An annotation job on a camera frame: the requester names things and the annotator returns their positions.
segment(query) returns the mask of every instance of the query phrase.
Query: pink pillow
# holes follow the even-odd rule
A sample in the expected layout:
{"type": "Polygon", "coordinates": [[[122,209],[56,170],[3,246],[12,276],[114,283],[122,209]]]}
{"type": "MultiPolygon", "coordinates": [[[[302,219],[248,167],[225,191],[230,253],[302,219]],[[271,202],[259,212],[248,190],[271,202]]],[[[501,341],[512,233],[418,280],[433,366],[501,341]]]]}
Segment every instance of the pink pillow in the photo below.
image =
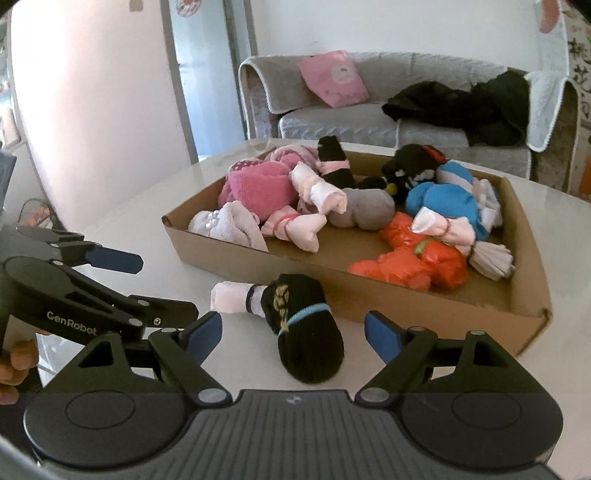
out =
{"type": "Polygon", "coordinates": [[[308,88],[332,108],[355,105],[369,99],[355,64],[343,50],[302,60],[298,68],[308,88]]]}

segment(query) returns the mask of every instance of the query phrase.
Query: black sock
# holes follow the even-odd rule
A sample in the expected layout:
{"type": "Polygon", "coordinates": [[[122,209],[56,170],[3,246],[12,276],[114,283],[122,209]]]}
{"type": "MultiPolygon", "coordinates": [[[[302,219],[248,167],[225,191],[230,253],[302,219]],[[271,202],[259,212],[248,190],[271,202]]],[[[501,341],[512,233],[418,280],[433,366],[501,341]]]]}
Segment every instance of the black sock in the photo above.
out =
{"type": "MultiPolygon", "coordinates": [[[[281,332],[282,322],[306,307],[324,303],[322,285],[307,275],[282,274],[265,289],[261,299],[267,322],[276,334],[281,332]]],[[[312,313],[281,332],[278,347],[287,371],[308,384],[334,377],[345,355],[339,328],[326,310],[312,313]]]]}
{"type": "MultiPolygon", "coordinates": [[[[339,139],[334,135],[322,137],[318,140],[318,158],[321,162],[347,160],[347,156],[340,146],[339,139]]],[[[355,178],[353,178],[350,168],[341,168],[340,170],[323,175],[322,178],[338,189],[356,188],[355,178]]]]}

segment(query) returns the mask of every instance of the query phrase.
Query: door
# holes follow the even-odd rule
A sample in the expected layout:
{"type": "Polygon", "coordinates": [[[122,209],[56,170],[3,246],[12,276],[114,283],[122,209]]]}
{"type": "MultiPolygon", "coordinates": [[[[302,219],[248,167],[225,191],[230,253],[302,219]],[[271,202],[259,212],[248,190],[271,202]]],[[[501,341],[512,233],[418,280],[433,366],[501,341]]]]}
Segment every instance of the door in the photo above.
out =
{"type": "Polygon", "coordinates": [[[177,4],[169,0],[181,84],[197,151],[209,157],[246,138],[224,2],[203,0],[187,18],[177,4]]]}

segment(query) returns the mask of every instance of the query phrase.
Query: white wall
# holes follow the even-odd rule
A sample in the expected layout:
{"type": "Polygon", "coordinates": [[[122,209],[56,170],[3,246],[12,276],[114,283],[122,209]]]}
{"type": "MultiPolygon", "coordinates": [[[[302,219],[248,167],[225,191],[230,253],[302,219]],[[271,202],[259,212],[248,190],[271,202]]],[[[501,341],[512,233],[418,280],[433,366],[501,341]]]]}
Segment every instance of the white wall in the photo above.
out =
{"type": "Polygon", "coordinates": [[[21,118],[49,200],[83,231],[190,165],[160,3],[21,0],[12,13],[21,118]]]}
{"type": "Polygon", "coordinates": [[[252,0],[261,55],[419,51],[539,64],[535,0],[252,0]]]}

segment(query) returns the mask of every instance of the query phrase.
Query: black rubber band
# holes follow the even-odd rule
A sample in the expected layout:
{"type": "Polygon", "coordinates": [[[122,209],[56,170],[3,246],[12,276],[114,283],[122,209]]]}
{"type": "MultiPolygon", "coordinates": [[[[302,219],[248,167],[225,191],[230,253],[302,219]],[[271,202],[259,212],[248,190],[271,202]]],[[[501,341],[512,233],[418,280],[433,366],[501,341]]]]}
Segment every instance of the black rubber band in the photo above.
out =
{"type": "Polygon", "coordinates": [[[248,293],[246,294],[246,311],[248,313],[252,313],[252,307],[251,307],[251,301],[252,301],[252,296],[255,294],[255,288],[260,287],[260,285],[258,284],[254,284],[250,290],[248,290],[248,293]]]}

